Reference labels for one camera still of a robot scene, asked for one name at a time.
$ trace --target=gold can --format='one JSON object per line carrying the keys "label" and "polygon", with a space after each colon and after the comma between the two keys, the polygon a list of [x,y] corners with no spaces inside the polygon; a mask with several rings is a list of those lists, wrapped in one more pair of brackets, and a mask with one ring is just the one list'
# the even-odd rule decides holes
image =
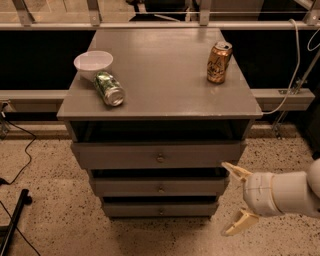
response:
{"label": "gold can", "polygon": [[209,81],[216,84],[222,84],[225,81],[231,56],[232,45],[228,42],[219,41],[212,47],[207,65]]}

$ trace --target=white bowl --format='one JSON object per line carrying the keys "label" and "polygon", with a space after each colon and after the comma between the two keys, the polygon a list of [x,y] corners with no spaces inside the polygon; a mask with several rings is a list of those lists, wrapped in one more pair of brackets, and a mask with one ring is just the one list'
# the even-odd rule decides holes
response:
{"label": "white bowl", "polygon": [[99,71],[111,73],[113,57],[104,51],[90,51],[77,56],[73,62],[80,75],[89,81],[93,81]]}

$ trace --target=black stand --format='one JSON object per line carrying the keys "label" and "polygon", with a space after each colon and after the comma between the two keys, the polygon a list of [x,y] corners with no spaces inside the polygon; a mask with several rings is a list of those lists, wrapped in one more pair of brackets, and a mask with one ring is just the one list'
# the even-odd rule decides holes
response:
{"label": "black stand", "polygon": [[19,222],[19,217],[22,212],[22,208],[25,204],[31,204],[32,198],[28,196],[28,189],[23,189],[21,191],[19,200],[17,202],[14,213],[11,217],[11,221],[9,226],[1,226],[0,227],[0,256],[7,255],[9,245],[13,236],[13,233],[17,227]]}

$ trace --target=cabinet top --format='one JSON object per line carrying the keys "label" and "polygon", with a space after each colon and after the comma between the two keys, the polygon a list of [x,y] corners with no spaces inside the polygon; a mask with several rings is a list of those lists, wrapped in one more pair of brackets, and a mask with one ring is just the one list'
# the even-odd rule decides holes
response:
{"label": "cabinet top", "polygon": [[98,30],[90,50],[113,55],[112,74],[126,92],[122,105],[104,104],[77,74],[58,112],[60,120],[255,119],[261,109],[234,57],[223,84],[207,80],[215,28]]}

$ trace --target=black cable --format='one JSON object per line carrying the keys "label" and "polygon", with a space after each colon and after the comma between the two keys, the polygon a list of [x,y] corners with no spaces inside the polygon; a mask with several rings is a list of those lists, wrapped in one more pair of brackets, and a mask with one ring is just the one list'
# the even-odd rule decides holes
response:
{"label": "black cable", "polygon": [[[9,213],[9,211],[7,210],[7,208],[4,206],[4,204],[2,203],[2,201],[0,201],[0,204],[2,205],[3,209],[6,211],[6,213],[9,215],[10,219],[12,220],[12,216]],[[39,256],[40,253],[37,251],[37,249],[28,241],[28,239],[22,234],[22,232],[20,231],[20,229],[16,226],[15,227],[17,229],[17,231],[19,232],[19,234],[22,236],[22,238],[24,239],[24,241],[26,241],[26,243],[35,251],[35,253]]]}
{"label": "black cable", "polygon": [[25,152],[25,153],[28,155],[28,157],[29,157],[28,163],[26,163],[26,164],[20,169],[20,171],[18,172],[18,174],[16,175],[16,177],[15,177],[11,182],[8,182],[8,181],[6,181],[5,179],[0,178],[0,186],[3,185],[3,184],[4,184],[4,185],[12,185],[12,184],[17,180],[17,178],[20,176],[20,174],[22,173],[22,171],[31,163],[31,161],[32,161],[32,156],[28,153],[27,150],[28,150],[28,148],[30,147],[30,145],[37,139],[37,136],[34,135],[32,132],[29,132],[29,131],[27,131],[26,129],[23,129],[22,127],[17,126],[17,125],[15,125],[15,124],[11,123],[11,122],[8,121],[8,120],[5,120],[5,121],[6,121],[8,124],[16,127],[17,129],[19,129],[19,130],[21,130],[21,131],[24,131],[24,132],[26,132],[26,133],[28,133],[28,134],[30,134],[30,135],[32,136],[32,140],[28,143],[28,145],[27,145],[27,146],[25,147],[25,149],[24,149],[24,152]]}

